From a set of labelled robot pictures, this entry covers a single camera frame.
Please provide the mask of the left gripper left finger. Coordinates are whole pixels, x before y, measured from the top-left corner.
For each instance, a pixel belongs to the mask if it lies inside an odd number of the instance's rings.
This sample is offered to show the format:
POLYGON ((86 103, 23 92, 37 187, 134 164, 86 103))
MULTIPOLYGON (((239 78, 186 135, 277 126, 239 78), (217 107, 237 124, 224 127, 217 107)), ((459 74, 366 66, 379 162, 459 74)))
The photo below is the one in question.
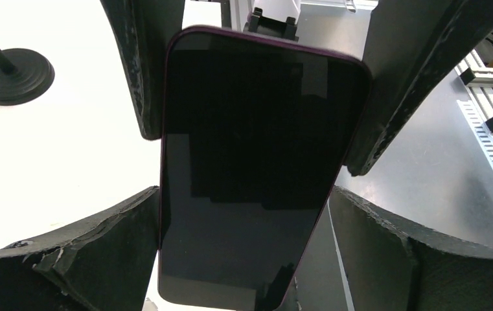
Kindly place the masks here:
POLYGON ((159 235, 159 188, 0 249, 0 310, 141 310, 159 235))

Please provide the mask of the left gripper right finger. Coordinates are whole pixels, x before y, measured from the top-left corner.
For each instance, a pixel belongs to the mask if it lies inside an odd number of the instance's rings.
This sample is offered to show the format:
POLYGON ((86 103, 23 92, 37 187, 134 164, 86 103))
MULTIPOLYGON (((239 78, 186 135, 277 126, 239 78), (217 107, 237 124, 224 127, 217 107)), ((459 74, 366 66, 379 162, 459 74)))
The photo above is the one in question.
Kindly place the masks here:
POLYGON ((329 209, 356 310, 493 310, 493 248, 343 187, 332 189, 329 209))

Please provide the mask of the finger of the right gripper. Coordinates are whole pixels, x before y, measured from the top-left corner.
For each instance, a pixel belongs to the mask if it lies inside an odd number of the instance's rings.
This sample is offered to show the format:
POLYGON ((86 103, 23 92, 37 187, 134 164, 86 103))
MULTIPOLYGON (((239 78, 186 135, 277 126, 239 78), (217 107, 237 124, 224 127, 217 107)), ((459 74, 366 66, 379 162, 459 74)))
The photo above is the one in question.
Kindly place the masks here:
POLYGON ((161 138, 166 49, 181 31, 184 0, 101 0, 115 36, 139 130, 161 138))
POLYGON ((380 1, 363 62, 371 95, 346 167, 366 175, 422 101, 493 30, 493 1, 380 1))

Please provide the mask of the purple smartphone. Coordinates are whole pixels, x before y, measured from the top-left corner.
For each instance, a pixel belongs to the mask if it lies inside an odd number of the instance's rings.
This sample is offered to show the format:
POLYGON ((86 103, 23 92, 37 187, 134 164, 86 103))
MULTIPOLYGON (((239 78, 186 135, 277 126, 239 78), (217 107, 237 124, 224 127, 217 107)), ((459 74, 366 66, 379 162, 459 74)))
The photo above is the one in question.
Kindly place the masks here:
POLYGON ((159 295, 274 310, 321 216, 371 91, 359 59, 193 26, 166 54, 159 295))

